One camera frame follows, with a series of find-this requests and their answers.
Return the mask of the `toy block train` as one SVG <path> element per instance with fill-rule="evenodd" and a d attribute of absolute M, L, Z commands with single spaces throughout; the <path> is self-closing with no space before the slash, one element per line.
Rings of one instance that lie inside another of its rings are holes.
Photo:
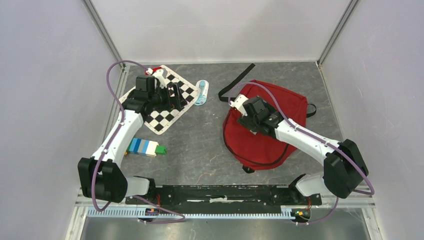
<path fill-rule="evenodd" d="M 166 155 L 167 148 L 156 141 L 134 137 L 124 153 L 125 156 L 128 154 L 156 157 L 157 155 Z"/>

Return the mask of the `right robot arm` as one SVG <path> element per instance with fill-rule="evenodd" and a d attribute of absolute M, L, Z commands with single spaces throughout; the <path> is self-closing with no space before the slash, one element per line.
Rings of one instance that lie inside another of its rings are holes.
<path fill-rule="evenodd" d="M 229 105 L 240 112 L 237 120 L 253 134 L 260 134 L 289 144 L 321 164 L 322 170 L 304 174 L 294 180 L 289 199 L 302 204 L 314 194 L 346 199 L 368 176 L 369 171 L 355 142 L 326 138 L 283 117 L 271 104 L 256 96 L 240 94 Z"/>

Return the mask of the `red plastic box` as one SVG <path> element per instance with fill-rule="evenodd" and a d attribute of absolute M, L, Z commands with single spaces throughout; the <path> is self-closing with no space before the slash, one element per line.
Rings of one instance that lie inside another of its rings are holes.
<path fill-rule="evenodd" d="M 154 75 L 163 75 L 165 73 L 165 70 L 162 67 L 155 67 L 152 69 L 152 73 Z"/>

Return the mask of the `light blue pamphlet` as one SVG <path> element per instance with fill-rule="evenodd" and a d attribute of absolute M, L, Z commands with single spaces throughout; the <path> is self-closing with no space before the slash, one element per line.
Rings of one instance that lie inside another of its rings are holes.
<path fill-rule="evenodd" d="M 207 101 L 208 91 L 209 91 L 209 82 L 202 79 L 202 80 L 199 80 L 195 86 L 199 88 L 199 96 L 197 100 L 195 101 L 194 105 L 202 106 Z"/>

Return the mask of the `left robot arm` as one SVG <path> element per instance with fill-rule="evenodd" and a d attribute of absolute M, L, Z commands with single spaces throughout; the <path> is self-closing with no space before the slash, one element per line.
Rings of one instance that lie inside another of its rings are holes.
<path fill-rule="evenodd" d="M 134 139 L 144 125 L 162 112 L 178 114 L 188 108 L 194 97 L 182 81 L 174 76 L 141 75 L 135 87 L 120 103 L 117 121 L 91 157 L 83 157 L 77 165 L 82 194 L 86 198 L 119 203 L 137 195 L 145 204 L 153 203 L 157 190 L 146 177 L 126 177 L 120 166 L 125 152 L 134 147 L 149 150 L 149 142 Z"/>

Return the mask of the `red backpack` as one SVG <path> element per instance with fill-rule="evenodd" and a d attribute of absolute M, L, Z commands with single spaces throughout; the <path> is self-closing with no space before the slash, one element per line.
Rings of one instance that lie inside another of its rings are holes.
<path fill-rule="evenodd" d="M 304 127 L 316 114 L 316 105 L 301 94 L 255 79 L 239 93 L 253 99 L 253 109 L 245 116 L 230 108 L 222 124 L 225 146 L 247 174 L 279 167 L 296 148 L 276 139 L 275 129 L 283 120 L 278 109 Z"/>

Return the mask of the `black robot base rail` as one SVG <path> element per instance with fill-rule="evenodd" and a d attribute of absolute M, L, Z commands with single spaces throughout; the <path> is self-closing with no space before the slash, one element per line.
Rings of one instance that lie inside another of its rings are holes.
<path fill-rule="evenodd" d="M 282 206 L 321 206 L 321 195 L 303 196 L 291 185 L 157 185 L 150 180 L 146 200 L 188 214 L 278 214 Z"/>

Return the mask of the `black white chess mat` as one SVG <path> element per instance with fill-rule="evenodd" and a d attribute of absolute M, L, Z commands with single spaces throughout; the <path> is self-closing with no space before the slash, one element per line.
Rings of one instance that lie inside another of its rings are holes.
<path fill-rule="evenodd" d="M 187 101 L 187 105 L 181 109 L 172 109 L 164 111 L 152 111 L 151 97 L 157 88 L 160 88 L 160 82 L 152 75 L 139 75 L 135 79 L 135 87 L 125 93 L 119 101 L 125 110 L 131 110 L 139 113 L 142 116 L 143 124 L 157 135 L 163 134 L 169 127 L 175 123 L 189 108 L 191 108 L 197 100 L 200 90 L 194 84 L 188 82 L 185 78 L 177 74 L 166 65 L 161 65 L 164 70 L 167 70 L 165 82 L 170 97 L 174 96 L 173 84 L 179 81 L 183 83 L 181 91 L 183 97 Z"/>

